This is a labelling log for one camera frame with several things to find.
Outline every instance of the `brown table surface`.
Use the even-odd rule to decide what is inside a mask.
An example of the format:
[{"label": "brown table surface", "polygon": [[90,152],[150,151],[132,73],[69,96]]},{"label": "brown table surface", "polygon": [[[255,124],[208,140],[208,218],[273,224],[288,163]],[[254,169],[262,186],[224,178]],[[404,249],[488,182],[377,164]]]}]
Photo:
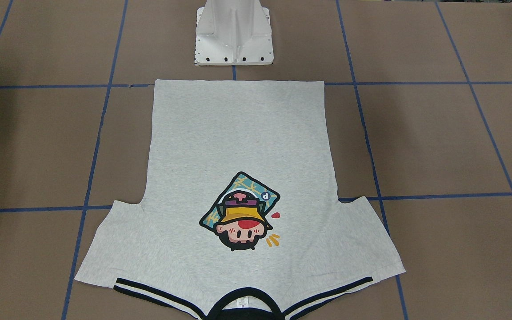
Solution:
[{"label": "brown table surface", "polygon": [[303,319],[512,320],[512,4],[262,4],[276,59],[234,68],[193,65],[203,0],[0,0],[0,319],[191,319],[72,280],[144,193],[159,78],[325,81],[339,197],[407,272]]}]

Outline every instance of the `cartoon print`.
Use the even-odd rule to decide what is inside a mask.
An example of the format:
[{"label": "cartoon print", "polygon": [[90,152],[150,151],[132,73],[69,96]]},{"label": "cartoon print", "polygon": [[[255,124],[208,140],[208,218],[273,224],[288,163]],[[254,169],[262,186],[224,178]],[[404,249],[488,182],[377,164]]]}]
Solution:
[{"label": "cartoon print", "polygon": [[[268,230],[273,229],[266,220],[266,215],[279,199],[277,192],[248,174],[239,172],[199,224],[215,233],[231,251],[254,250],[258,240],[264,238]],[[279,245],[274,237],[279,239],[276,234],[272,234],[269,239]]]}]

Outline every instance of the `white metal stand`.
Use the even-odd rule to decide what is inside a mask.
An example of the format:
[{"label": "white metal stand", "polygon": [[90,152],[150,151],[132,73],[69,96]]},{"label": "white metal stand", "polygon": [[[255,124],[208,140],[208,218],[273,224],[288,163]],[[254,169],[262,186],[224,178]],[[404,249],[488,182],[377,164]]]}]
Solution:
[{"label": "white metal stand", "polygon": [[262,65],[274,61],[270,11],[259,0],[207,0],[197,10],[197,65]]}]

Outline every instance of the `clothing label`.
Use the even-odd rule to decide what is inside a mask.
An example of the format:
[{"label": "clothing label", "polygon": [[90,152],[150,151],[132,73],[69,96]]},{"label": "clothing label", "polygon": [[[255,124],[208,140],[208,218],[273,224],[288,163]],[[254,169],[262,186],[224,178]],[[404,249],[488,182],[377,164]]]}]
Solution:
[{"label": "clothing label", "polygon": [[248,308],[248,296],[236,299],[236,307]]}]

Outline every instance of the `gray t-shirt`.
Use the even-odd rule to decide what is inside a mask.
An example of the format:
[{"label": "gray t-shirt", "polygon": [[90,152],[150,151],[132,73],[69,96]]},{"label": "gray t-shirt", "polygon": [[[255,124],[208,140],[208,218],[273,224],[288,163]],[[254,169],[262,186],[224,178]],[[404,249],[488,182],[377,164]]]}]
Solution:
[{"label": "gray t-shirt", "polygon": [[75,279],[199,319],[292,319],[404,272],[366,198],[338,201],[323,89],[157,80],[144,198],[114,202]]}]

